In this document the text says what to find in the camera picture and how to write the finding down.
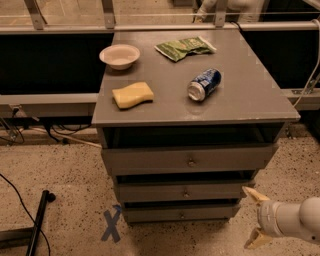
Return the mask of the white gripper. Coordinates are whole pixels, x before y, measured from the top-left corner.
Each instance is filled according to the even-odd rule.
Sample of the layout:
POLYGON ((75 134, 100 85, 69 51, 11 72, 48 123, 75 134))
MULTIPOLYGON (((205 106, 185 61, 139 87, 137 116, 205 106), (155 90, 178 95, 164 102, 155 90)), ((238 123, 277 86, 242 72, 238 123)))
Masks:
POLYGON ((259 205, 257 209, 257 218, 258 224, 260 225, 260 228, 254 228, 252 230, 244 248, 250 250, 257 249, 258 247, 271 242, 272 237, 283 237, 284 234, 277 222, 277 210, 280 206, 283 206, 284 203, 269 200, 269 197, 259 193, 254 188, 243 186, 242 189, 256 205, 259 205))

